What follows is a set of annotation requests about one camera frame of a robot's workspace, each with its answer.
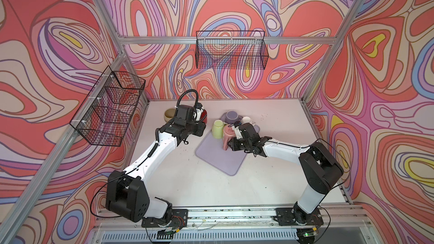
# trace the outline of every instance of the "yellow cup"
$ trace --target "yellow cup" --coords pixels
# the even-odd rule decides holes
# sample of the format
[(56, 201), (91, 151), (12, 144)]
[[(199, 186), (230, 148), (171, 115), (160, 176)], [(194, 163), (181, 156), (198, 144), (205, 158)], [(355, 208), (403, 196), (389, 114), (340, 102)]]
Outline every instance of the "yellow cup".
[(175, 116), (176, 109), (168, 109), (164, 112), (164, 121), (168, 122)]
[(211, 132), (213, 134), (214, 138), (223, 138), (223, 121), (222, 120), (215, 120), (213, 127), (211, 128)]

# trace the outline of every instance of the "mounting plate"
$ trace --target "mounting plate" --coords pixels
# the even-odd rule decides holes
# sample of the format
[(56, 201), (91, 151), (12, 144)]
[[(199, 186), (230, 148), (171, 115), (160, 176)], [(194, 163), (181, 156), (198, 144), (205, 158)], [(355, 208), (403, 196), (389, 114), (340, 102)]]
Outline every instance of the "mounting plate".
[[(276, 209), (276, 216), (274, 216), (273, 219), (277, 221), (280, 226), (298, 225), (294, 220), (294, 215), (292, 214), (292, 208)], [(323, 218), (319, 213), (319, 209), (316, 208), (312, 212), (312, 220), (309, 221), (306, 225), (321, 226), (323, 224), (324, 224)]]
[(182, 224), (182, 227), (187, 226), (187, 219), (188, 219), (188, 209), (173, 209), (172, 210), (172, 219), (166, 226), (160, 226), (155, 222), (155, 218), (144, 218), (142, 220), (142, 227), (146, 228), (166, 228), (166, 227), (173, 227), (177, 228), (181, 225), (181, 221), (175, 217), (180, 217), (184, 224)]

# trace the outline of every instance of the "red cup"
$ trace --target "red cup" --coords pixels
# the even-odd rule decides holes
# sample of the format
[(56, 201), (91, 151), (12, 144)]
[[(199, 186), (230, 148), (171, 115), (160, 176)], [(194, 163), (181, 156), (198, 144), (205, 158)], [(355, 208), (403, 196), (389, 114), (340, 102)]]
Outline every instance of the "red cup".
[(207, 111), (206, 111), (206, 110), (203, 110), (203, 111), (202, 111), (202, 114), (200, 115), (200, 118), (202, 119), (203, 116), (205, 116), (205, 118), (203, 119), (202, 122), (204, 122), (205, 124), (207, 124), (208, 115), (207, 115)]

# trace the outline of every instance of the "white tabletop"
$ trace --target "white tabletop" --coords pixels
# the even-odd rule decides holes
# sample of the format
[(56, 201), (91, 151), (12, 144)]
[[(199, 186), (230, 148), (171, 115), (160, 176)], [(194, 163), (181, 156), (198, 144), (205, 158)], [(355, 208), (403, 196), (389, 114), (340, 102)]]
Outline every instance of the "white tabletop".
[[(193, 103), (182, 101), (182, 104)], [(202, 100), (200, 103), (208, 112), (204, 135), (211, 130), (214, 120), (235, 110), (252, 118), (260, 126), (261, 136), (296, 144), (311, 144), (316, 139), (297, 99)], [(165, 124), (164, 111), (175, 105), (176, 101), (150, 102), (131, 163), (153, 143), (155, 129)], [(146, 186), (150, 197), (163, 198), (177, 207), (294, 204), (307, 185), (301, 166), (253, 154), (247, 154), (236, 175), (228, 176), (194, 154), (202, 139), (203, 136), (190, 135), (188, 145), (181, 143), (166, 157)], [(340, 189), (335, 188), (323, 203), (345, 203), (345, 199)]]

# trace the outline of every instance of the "white cup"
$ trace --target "white cup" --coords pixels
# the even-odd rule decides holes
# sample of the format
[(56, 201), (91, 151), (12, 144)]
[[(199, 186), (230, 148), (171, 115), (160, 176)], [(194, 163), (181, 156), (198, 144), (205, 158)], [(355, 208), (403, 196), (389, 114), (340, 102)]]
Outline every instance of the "white cup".
[(245, 124), (245, 123), (249, 123), (251, 125), (255, 125), (256, 123), (252, 121), (252, 119), (250, 117), (243, 117), (241, 119), (241, 124)]

